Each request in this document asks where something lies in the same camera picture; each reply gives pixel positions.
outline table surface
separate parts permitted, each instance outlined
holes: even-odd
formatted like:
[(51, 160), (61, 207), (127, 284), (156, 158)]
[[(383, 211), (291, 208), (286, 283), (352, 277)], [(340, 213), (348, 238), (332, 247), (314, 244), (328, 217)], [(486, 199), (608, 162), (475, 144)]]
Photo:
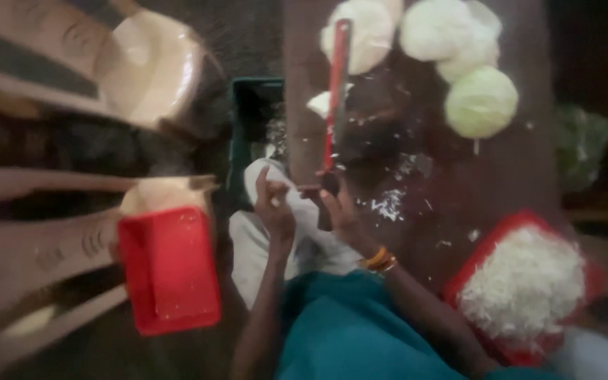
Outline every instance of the table surface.
[[(448, 86), (433, 63), (405, 56), (397, 43), (371, 72), (350, 77), (349, 123), (340, 160), (363, 222), (433, 291), (472, 254), (503, 217), (524, 208), (574, 236), (562, 215), (549, 130), (554, 122), (545, 8), (541, 0), (482, 0), (503, 23), (499, 69), (519, 92), (518, 114), (501, 133), (479, 141), (456, 135), (444, 122)], [(340, 0), (284, 0), (284, 66), (290, 171), (300, 184), (316, 183), (325, 122), (306, 108), (328, 86), (329, 63), (319, 31)], [(413, 1), (406, 1), (406, 8)], [(432, 160), (401, 173), (409, 155)], [(397, 189), (399, 218), (384, 218), (372, 201)], [(478, 230), (476, 242), (470, 232)]]

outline red plastic tray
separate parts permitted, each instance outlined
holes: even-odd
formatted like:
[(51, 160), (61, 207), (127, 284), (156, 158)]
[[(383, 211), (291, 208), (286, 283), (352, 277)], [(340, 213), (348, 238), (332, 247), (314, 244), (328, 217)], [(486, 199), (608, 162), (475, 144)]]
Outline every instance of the red plastic tray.
[[(458, 309), (457, 295), (468, 282), (468, 279), (476, 272), (476, 266), (481, 266), (487, 256), (494, 252), (496, 243), (503, 239), (506, 234), (513, 230), (526, 226), (536, 226), (543, 232), (564, 239), (555, 231), (545, 220), (539, 218), (531, 211), (522, 210), (517, 214), (503, 218), (492, 231), (480, 242), (471, 257), (461, 267), (461, 270), (444, 286), (443, 299), (452, 308)], [(565, 318), (562, 323), (568, 324), (574, 317), (594, 298), (601, 294), (604, 286), (604, 272), (592, 261), (587, 260), (584, 269), (586, 276), (586, 294), (574, 312)], [(485, 336), (483, 332), (476, 329), (476, 334), (488, 351), (505, 361), (506, 365), (531, 366), (535, 367), (543, 361), (543, 355), (536, 351), (518, 350), (510, 348), (505, 341), (492, 340)], [(563, 334), (541, 335), (536, 343), (544, 352), (551, 352), (558, 349), (563, 341)]]
[(183, 207), (117, 225), (135, 327), (142, 335), (211, 326), (222, 315), (207, 217)]

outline cabbage shreds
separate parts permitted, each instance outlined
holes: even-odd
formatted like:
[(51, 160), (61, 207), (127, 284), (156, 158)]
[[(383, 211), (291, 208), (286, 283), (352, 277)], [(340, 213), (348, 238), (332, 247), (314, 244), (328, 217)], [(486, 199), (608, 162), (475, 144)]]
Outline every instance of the cabbage shreds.
[(529, 346), (584, 297), (584, 260), (567, 241), (536, 227), (507, 234), (459, 293), (463, 315), (490, 338)]

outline person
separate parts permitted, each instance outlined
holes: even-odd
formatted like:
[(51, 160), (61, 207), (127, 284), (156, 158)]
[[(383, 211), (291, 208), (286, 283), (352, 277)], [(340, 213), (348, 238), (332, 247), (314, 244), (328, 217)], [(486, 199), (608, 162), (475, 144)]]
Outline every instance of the person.
[[(233, 215), (230, 235), (232, 278), (251, 313), (232, 380), (558, 379), (489, 357), (463, 317), (363, 231), (338, 179), (337, 197), (320, 191), (328, 233), (281, 164), (246, 169), (255, 213)], [(376, 273), (360, 270), (359, 259)]]

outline plastic crate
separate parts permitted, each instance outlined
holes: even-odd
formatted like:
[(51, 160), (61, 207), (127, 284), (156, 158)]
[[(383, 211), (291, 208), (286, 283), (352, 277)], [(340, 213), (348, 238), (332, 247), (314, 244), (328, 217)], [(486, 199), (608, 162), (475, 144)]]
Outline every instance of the plastic crate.
[(239, 208), (249, 208), (243, 172), (255, 160), (253, 147), (266, 144), (266, 124), (274, 115), (272, 105), (283, 101), (283, 78), (236, 78), (231, 82), (232, 138), (229, 148), (228, 193)]

